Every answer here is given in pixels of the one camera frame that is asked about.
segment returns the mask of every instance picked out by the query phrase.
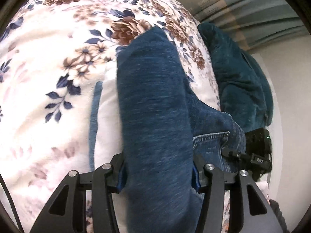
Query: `silver bolt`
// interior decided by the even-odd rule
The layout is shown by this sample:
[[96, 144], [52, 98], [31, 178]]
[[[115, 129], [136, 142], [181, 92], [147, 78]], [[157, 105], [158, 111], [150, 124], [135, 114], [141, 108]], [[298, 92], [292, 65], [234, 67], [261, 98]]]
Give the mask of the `silver bolt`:
[[206, 168], [208, 170], [213, 170], [213, 169], [215, 169], [215, 166], [213, 164], [206, 164]]
[[111, 164], [109, 163], [103, 164], [102, 168], [105, 170], [109, 170], [111, 168]]
[[248, 175], [248, 172], [245, 170], [241, 170], [240, 175], [242, 175], [243, 177], [246, 177]]
[[77, 175], [77, 171], [72, 170], [72, 171], [70, 171], [70, 172], [68, 173], [68, 175], [69, 175], [70, 177], [74, 177], [74, 176]]

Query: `floral blanket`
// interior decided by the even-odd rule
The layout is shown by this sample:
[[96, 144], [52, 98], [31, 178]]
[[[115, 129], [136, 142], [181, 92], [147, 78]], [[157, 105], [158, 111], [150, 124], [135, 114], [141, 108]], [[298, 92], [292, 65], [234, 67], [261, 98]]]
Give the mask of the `floral blanket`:
[[[116, 55], [152, 26], [176, 45], [199, 99], [218, 109], [209, 52], [196, 20], [175, 0], [28, 0], [0, 37], [0, 173], [25, 232], [70, 170], [91, 171], [122, 150]], [[103, 91], [91, 152], [97, 81]], [[12, 215], [2, 191], [0, 199]], [[114, 201], [126, 232], [125, 199]], [[88, 232], [91, 217], [88, 200]]]

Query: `bed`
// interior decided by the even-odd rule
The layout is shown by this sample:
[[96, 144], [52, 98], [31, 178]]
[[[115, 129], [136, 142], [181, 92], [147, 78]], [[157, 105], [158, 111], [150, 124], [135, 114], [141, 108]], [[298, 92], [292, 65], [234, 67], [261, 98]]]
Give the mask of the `bed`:
[[[176, 45], [199, 99], [220, 109], [197, 24], [175, 0], [27, 0], [19, 9], [0, 38], [0, 173], [25, 232], [70, 170], [93, 171], [121, 152], [116, 55], [152, 26]], [[126, 232], [125, 199], [114, 197], [120, 232]], [[0, 200], [12, 215], [3, 192]]]

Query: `denim pocket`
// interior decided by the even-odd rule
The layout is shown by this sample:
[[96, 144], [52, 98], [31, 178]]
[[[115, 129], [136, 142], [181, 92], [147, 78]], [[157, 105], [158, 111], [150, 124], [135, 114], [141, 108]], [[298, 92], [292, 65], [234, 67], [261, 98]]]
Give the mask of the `denim pocket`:
[[230, 132], [204, 134], [193, 138], [193, 152], [201, 154], [207, 163], [222, 171], [230, 172], [230, 167], [221, 156], [221, 150], [228, 142]]

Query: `dark green garment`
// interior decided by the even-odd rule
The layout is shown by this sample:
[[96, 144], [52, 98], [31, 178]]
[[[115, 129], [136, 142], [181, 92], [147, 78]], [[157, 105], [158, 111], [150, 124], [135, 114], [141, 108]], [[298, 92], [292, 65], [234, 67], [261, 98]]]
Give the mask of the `dark green garment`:
[[244, 132], [269, 126], [273, 98], [256, 60], [215, 25], [202, 23], [198, 30], [211, 55], [221, 111], [232, 115]]

